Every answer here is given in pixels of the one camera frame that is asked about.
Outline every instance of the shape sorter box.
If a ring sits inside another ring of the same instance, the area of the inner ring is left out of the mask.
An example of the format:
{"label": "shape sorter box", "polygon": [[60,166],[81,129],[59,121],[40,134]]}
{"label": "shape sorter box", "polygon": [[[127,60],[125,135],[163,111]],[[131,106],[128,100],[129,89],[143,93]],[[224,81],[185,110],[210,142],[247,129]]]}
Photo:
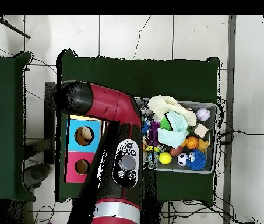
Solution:
{"label": "shape sorter box", "polygon": [[[94,138],[88,145],[79,145],[75,140],[75,132],[80,127],[88,127],[93,131]],[[84,116],[70,116],[68,162],[65,164],[67,183],[84,183],[87,174],[79,174],[75,169],[78,160],[86,160],[91,165],[101,137],[101,121]]]}

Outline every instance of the metal stand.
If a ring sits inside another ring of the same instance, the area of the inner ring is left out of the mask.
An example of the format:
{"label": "metal stand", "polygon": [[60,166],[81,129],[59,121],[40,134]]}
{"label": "metal stand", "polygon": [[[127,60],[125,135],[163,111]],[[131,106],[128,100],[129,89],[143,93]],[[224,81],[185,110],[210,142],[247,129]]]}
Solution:
{"label": "metal stand", "polygon": [[26,33],[22,32],[21,30],[15,28],[14,26],[12,26],[11,24],[9,24],[4,18],[3,16],[0,16],[0,23],[3,24],[4,26],[14,30],[15,32],[21,34],[22,36],[24,36],[27,39],[31,39],[31,37],[29,35],[27,35]]}
{"label": "metal stand", "polygon": [[24,182],[27,188],[40,186],[49,174],[50,165],[54,164],[55,110],[50,106],[50,94],[54,85],[55,82],[45,82],[44,139],[30,142],[24,146],[25,160],[44,152],[44,164],[28,167],[24,171]]}

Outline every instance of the white baseball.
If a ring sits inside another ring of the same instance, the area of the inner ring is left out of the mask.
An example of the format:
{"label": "white baseball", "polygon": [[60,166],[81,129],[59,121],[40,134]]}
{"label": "white baseball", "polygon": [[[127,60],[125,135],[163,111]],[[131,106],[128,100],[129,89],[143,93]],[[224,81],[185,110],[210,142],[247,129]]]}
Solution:
{"label": "white baseball", "polygon": [[210,117],[210,111],[206,108],[200,108],[196,113],[197,119],[201,121],[206,121]]}

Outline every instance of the orange ball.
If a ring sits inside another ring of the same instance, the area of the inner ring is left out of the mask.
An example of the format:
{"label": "orange ball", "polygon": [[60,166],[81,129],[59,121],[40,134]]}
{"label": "orange ball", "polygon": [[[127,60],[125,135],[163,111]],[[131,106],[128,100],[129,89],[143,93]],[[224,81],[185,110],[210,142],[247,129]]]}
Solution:
{"label": "orange ball", "polygon": [[197,138],[195,138],[194,136],[189,136],[188,137],[188,143],[186,144],[186,146],[189,149],[196,149],[199,146],[199,141]]}

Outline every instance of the table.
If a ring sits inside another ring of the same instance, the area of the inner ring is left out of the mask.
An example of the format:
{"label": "table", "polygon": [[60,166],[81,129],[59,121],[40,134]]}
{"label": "table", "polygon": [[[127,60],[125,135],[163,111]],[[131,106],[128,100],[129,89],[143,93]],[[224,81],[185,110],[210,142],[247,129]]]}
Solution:
{"label": "table", "polygon": [[[106,57],[77,57],[73,50],[63,51],[57,59],[61,63],[61,80],[82,80],[121,90],[134,97],[166,95],[176,100],[216,103],[218,58],[206,61],[128,60]],[[66,114],[61,116],[61,158],[65,158]],[[64,183],[64,164],[60,165],[59,199],[77,198],[79,183]],[[167,200],[203,200],[213,203],[213,173],[167,173],[156,171],[157,197]]]}

